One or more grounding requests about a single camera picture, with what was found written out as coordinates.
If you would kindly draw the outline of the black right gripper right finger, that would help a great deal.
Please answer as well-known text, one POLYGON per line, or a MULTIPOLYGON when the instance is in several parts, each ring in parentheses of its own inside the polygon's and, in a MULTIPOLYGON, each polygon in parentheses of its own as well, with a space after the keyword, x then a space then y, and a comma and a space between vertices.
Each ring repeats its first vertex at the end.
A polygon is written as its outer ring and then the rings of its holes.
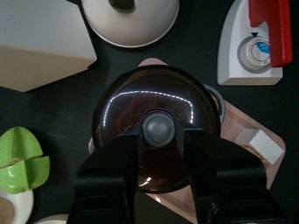
POLYGON ((187 122, 177 123, 177 142, 199 224, 287 224, 251 152, 187 122))

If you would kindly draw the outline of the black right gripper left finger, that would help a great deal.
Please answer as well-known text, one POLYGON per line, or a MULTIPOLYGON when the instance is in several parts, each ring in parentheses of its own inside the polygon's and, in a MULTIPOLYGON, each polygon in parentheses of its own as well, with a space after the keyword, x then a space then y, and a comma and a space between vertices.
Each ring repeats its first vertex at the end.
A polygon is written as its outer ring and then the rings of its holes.
POLYGON ((67 224, 135 224, 140 125, 128 128, 82 164, 67 224))

